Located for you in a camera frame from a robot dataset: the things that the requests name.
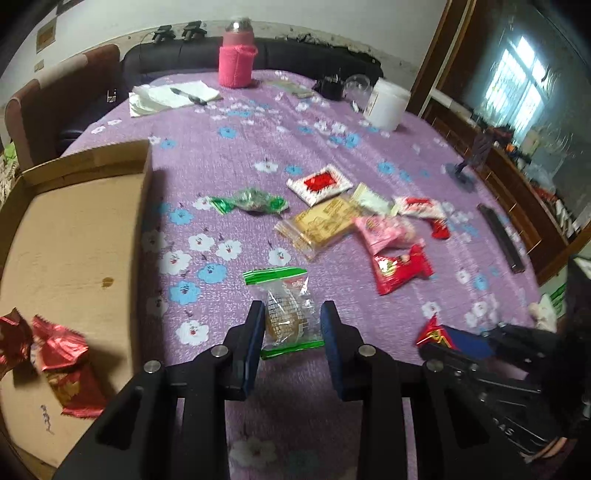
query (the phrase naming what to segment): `paper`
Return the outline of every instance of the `paper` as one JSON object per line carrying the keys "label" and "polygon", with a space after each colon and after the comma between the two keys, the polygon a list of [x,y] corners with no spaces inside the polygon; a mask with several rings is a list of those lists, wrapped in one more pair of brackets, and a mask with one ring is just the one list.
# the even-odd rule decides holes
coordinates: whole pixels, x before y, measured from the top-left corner
{"label": "paper", "polygon": [[196,96],[205,102],[222,98],[220,92],[208,87],[201,80],[159,87],[141,85],[134,87],[134,91],[129,94],[129,115],[132,117],[152,115],[164,110],[195,105],[186,96],[173,93],[171,88]]}

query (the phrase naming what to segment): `white jar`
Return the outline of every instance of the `white jar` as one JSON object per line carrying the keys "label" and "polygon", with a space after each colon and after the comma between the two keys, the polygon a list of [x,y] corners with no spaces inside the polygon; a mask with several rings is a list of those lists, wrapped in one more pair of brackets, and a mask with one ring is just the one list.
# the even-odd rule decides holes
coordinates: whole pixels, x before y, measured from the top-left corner
{"label": "white jar", "polygon": [[378,79],[363,116],[376,128],[396,130],[409,100],[408,90]]}

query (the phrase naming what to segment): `pink snack package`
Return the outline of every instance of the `pink snack package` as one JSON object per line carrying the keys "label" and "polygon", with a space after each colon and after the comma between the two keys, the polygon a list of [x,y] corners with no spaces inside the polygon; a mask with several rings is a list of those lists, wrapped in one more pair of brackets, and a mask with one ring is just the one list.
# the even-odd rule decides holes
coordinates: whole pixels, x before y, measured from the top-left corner
{"label": "pink snack package", "polygon": [[372,215],[357,217],[353,222],[371,255],[387,247],[408,248],[420,242],[412,224],[399,216]]}

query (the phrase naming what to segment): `purple tablecloth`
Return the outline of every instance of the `purple tablecloth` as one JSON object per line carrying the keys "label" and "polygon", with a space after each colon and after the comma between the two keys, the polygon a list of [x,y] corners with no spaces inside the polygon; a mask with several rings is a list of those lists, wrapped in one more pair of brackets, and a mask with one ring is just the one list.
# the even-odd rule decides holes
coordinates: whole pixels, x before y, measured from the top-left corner
{"label": "purple tablecloth", "polygon": [[[291,73],[254,76],[312,83]],[[434,312],[440,322],[471,332],[500,318],[532,325],[527,305],[539,294],[519,236],[501,215],[527,265],[525,273],[513,275],[476,205],[501,209],[482,183],[476,193],[464,193],[443,173],[443,164],[460,157],[431,126],[406,114],[396,132],[384,132],[344,102],[298,100],[273,86],[219,88],[216,73],[155,83],[196,79],[220,89],[224,99],[141,118],[130,118],[125,102],[70,149],[141,138],[153,145],[138,305],[144,359],[176,364],[221,343],[231,326],[243,322],[253,299],[242,272],[273,265],[306,267],[318,305],[334,300],[342,320],[356,326],[365,342],[402,361],[421,362],[414,341]],[[435,275],[381,297],[357,235],[310,263],[273,230],[276,217],[242,211],[221,216],[207,201],[260,187],[287,198],[291,207],[284,214],[292,216],[307,206],[286,180],[329,163],[384,197],[444,202],[450,239],[435,240],[427,222],[413,221]],[[361,406],[337,399],[323,349],[261,363],[254,393],[244,403],[228,403],[226,419],[234,480],[354,478]],[[412,442],[409,450],[412,456]]]}

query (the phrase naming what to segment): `wall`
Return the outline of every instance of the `wall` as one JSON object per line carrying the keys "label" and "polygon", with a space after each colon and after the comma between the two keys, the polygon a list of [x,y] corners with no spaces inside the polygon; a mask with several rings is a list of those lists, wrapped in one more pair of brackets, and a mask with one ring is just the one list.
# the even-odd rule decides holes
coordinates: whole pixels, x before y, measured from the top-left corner
{"label": "wall", "polygon": [[[33,77],[33,67],[41,59],[47,68],[132,32],[240,15],[340,35],[387,53],[416,75],[445,4],[446,0],[85,0],[58,17],[56,42],[39,55],[37,29],[29,35],[0,79],[0,105]],[[52,17],[55,12],[40,25]]]}

